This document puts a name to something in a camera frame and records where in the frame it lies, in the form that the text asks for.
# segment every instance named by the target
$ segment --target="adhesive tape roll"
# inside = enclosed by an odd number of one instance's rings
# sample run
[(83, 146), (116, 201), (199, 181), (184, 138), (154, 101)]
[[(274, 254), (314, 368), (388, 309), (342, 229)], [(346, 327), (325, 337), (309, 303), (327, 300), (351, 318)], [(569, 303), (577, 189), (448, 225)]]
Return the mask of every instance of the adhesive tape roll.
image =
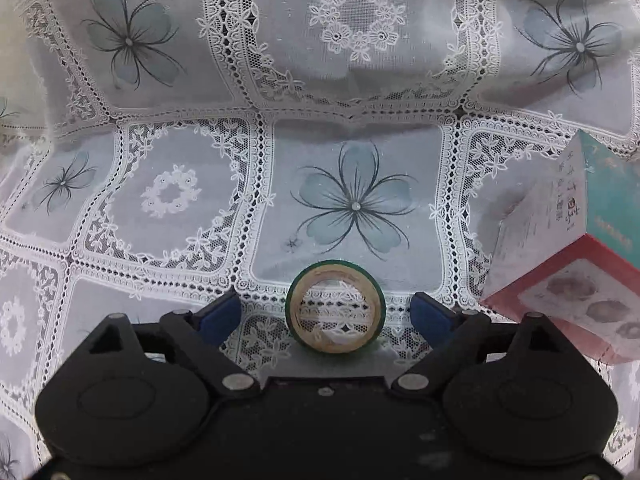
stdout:
[[(302, 326), (302, 299), (306, 292), (322, 280), (340, 280), (358, 289), (372, 315), (372, 323), (362, 337), (340, 343), (332, 340), (321, 330), (305, 330)], [(341, 260), (325, 260), (308, 266), (291, 283), (285, 303), (287, 325), (299, 343), (329, 354), (353, 352), (373, 341), (385, 323), (385, 297), (380, 286), (371, 275), (359, 266)]]

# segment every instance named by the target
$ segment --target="lace tablecloth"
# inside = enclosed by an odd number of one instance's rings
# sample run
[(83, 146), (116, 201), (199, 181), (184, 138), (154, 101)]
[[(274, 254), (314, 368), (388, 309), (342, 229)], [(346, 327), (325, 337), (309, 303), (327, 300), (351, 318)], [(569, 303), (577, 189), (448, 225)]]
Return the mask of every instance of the lace tablecloth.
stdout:
[[(261, 380), (400, 374), (428, 351), (408, 298), (480, 308), (500, 220), (578, 128), (634, 157), (639, 2), (0, 0), (0, 478), (47, 459), (34, 400), (110, 312), (234, 286), (222, 349)], [(341, 362), (284, 321), (327, 257), (388, 305)], [(307, 300), (327, 330), (366, 318), (339, 285)], [(594, 366), (629, 468), (638, 363)]]

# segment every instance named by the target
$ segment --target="box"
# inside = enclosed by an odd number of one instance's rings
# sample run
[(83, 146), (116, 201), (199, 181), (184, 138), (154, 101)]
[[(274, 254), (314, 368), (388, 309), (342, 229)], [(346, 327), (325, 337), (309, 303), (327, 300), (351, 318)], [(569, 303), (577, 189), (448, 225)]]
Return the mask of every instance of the box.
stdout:
[(640, 359), (640, 176), (579, 130), (504, 220), (481, 303), (549, 316), (583, 353)]

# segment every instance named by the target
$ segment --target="blue gripper pad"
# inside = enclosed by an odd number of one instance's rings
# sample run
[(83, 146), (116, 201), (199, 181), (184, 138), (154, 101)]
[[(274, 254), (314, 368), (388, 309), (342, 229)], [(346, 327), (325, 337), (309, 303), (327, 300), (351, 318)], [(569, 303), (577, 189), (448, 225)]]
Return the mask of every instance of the blue gripper pad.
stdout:
[(205, 342), (220, 346), (240, 324), (242, 304), (231, 289), (193, 315), (192, 323)]
[(416, 292), (411, 298), (409, 316), (414, 328), (431, 348), (446, 343), (462, 322), (457, 313), (424, 292)]

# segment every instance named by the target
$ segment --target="silver screw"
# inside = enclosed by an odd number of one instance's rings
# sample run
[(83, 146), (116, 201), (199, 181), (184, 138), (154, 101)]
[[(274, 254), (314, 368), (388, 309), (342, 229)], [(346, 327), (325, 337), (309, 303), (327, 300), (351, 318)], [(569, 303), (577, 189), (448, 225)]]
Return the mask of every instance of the silver screw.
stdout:
[(247, 374), (231, 374), (222, 379), (222, 385), (232, 392), (246, 390), (254, 384), (254, 378)]
[(398, 385), (404, 390), (422, 390), (429, 380), (422, 374), (404, 374), (398, 379)]
[(318, 390), (318, 395), (322, 397), (331, 397), (333, 394), (334, 394), (334, 391), (328, 386), (325, 386), (324, 388), (320, 388)]

